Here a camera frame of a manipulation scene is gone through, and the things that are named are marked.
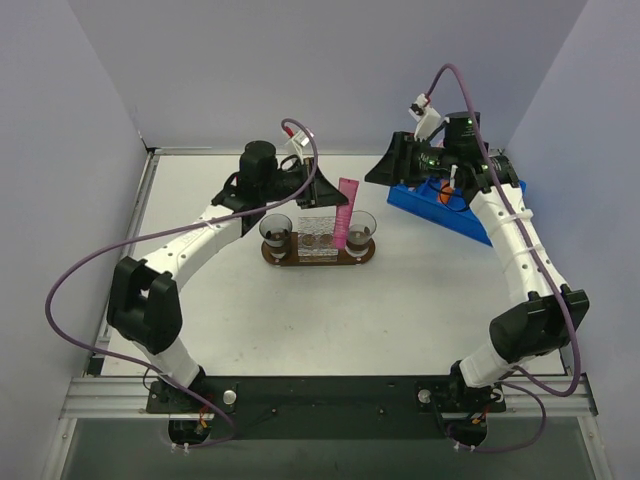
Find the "magenta toothpaste tube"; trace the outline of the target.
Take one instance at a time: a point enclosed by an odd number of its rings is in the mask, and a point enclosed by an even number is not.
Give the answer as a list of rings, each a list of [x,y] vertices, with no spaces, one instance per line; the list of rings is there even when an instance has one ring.
[[[342,250],[346,247],[348,230],[352,217],[353,207],[355,204],[359,181],[348,178],[339,179],[339,191],[347,198],[346,205],[338,206],[336,209],[336,217],[334,224],[334,245],[337,249]]]

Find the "dark glass cup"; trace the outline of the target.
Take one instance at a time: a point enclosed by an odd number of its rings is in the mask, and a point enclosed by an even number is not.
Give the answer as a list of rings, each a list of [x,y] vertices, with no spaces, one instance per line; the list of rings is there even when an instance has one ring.
[[[376,229],[377,221],[371,213],[363,210],[354,211],[347,234],[346,252],[355,258],[366,255]]]
[[[259,232],[275,260],[282,260],[290,253],[292,230],[292,221],[284,214],[267,215],[261,220]]]

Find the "clear textured toothbrush holder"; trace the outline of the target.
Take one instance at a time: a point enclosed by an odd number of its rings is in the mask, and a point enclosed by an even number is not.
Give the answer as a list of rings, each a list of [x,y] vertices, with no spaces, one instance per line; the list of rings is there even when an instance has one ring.
[[[302,263],[331,263],[338,258],[334,245],[333,216],[300,217],[298,220],[298,258]]]

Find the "orange toothpaste tube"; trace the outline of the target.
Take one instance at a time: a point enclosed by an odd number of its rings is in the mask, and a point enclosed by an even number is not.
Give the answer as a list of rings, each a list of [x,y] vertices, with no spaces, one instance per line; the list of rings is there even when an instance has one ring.
[[[448,205],[453,196],[454,190],[449,185],[441,186],[437,193],[438,202],[443,205]]]

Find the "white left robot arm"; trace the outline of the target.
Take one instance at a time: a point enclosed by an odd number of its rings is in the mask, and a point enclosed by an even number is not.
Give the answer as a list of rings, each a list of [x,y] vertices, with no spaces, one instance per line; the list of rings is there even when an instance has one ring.
[[[278,160],[273,144],[249,142],[237,171],[200,214],[194,229],[139,260],[125,257],[116,265],[107,322],[144,354],[164,381],[173,381],[169,398],[183,411],[202,405],[205,387],[197,380],[204,375],[202,367],[179,337],[181,288],[221,249],[246,235],[264,217],[267,205],[287,198],[301,209],[348,202],[314,160],[304,157],[307,144],[289,139],[289,156]]]

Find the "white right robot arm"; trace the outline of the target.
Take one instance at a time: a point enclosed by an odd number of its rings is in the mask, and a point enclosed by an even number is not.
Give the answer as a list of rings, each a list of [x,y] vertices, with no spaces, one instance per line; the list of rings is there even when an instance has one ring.
[[[469,388],[482,388],[522,372],[523,363],[570,347],[573,380],[578,384],[581,357],[577,329],[589,309],[582,290],[572,289],[550,260],[524,202],[522,184],[511,161],[492,155],[476,133],[479,114],[455,112],[437,123],[440,147],[416,133],[393,133],[388,150],[370,170],[368,183],[419,187],[445,180],[477,218],[505,276],[511,307],[489,325],[489,338],[458,362],[456,374]]]

